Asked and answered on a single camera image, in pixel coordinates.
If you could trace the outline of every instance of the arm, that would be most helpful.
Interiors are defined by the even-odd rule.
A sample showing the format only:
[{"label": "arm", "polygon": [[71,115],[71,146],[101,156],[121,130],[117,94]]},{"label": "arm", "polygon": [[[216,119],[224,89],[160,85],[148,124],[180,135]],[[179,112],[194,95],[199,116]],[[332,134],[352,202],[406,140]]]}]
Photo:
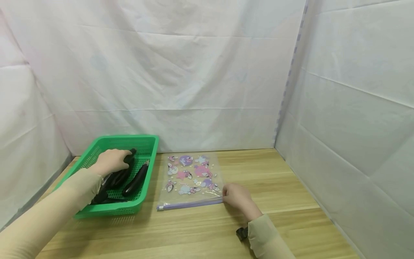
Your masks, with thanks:
[{"label": "arm", "polygon": [[103,177],[128,167],[127,150],[107,150],[89,169],[69,177],[56,191],[0,233],[0,258],[33,259],[66,222],[98,193]]},{"label": "arm", "polygon": [[263,215],[249,191],[238,184],[226,184],[223,201],[239,209],[248,221],[250,247],[258,259],[294,259],[272,221]]}]

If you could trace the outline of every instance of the wrist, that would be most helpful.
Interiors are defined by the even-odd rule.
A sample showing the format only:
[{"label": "wrist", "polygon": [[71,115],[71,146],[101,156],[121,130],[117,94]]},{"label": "wrist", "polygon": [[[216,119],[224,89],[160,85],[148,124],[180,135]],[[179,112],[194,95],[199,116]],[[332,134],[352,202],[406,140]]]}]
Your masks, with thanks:
[{"label": "wrist", "polygon": [[248,222],[251,222],[263,215],[262,211],[260,211],[259,207],[254,201],[246,202],[241,208],[241,212]]},{"label": "wrist", "polygon": [[93,164],[88,168],[88,170],[92,171],[94,174],[100,175],[100,176],[106,176],[108,174],[107,170],[103,169],[102,166]]}]

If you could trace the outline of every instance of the left hand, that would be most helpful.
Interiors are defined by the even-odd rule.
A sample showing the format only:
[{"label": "left hand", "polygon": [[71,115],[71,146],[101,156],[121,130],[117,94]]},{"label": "left hand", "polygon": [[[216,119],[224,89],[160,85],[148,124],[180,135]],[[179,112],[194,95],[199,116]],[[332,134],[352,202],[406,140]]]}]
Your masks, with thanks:
[{"label": "left hand", "polygon": [[129,150],[108,149],[98,156],[96,163],[89,169],[102,177],[127,169],[129,165],[124,163],[124,158],[130,154],[132,153]]}]

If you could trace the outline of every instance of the arm sleeve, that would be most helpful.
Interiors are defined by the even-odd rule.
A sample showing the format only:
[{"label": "arm sleeve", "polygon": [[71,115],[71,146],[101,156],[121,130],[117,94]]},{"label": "arm sleeve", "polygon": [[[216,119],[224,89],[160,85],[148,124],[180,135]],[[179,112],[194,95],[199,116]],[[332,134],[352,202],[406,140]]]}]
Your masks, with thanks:
[{"label": "arm sleeve", "polygon": [[294,259],[269,216],[264,214],[248,224],[250,247],[258,259]]},{"label": "arm sleeve", "polygon": [[61,227],[90,204],[102,177],[81,169],[0,233],[0,258],[33,259]]}]

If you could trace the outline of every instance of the black object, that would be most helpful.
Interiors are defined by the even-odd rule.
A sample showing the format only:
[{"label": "black object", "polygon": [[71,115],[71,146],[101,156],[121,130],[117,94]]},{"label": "black object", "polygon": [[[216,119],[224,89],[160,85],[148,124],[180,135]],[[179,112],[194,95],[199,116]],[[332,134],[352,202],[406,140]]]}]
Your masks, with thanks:
[{"label": "black object", "polygon": [[125,186],[125,188],[122,190],[122,196],[128,197],[129,195],[135,193],[137,191],[142,183],[145,180],[145,176],[147,175],[148,171],[148,164],[149,160],[147,160],[139,169],[138,173],[135,175],[135,177],[132,179],[131,182]]},{"label": "black object", "polygon": [[[130,150],[130,152],[132,154],[127,155],[124,158],[124,162],[127,163],[127,164],[130,164],[131,161],[132,162],[134,161],[135,154],[137,153],[137,150],[135,148],[133,148],[133,149]],[[111,174],[107,175],[104,178],[104,180],[101,183],[101,188],[99,189],[98,194],[94,197],[94,199],[91,202],[92,205],[102,204],[104,201],[108,200],[108,193],[106,191],[112,187],[114,180],[117,178],[117,175],[119,173],[121,173],[122,171],[125,171],[125,170],[127,170],[127,169],[123,169],[123,170],[120,170],[118,172],[111,173]]]},{"label": "black object", "polygon": [[120,203],[120,202],[127,202],[128,200],[125,199],[116,199],[116,198],[108,198],[101,202],[100,204],[109,204],[109,203]]},{"label": "black object", "polygon": [[108,193],[106,190],[100,190],[95,198],[92,200],[92,205],[101,204],[104,200],[108,199]]},{"label": "black object", "polygon": [[114,173],[115,177],[113,180],[111,180],[109,189],[118,189],[128,180],[128,177],[131,175],[132,169],[134,167],[134,162],[135,162],[135,159],[132,158],[130,162],[128,163],[129,167],[127,169]]},{"label": "black object", "polygon": [[236,235],[239,238],[240,241],[243,241],[244,239],[246,239],[249,235],[249,228],[239,228],[238,230],[236,230]]}]

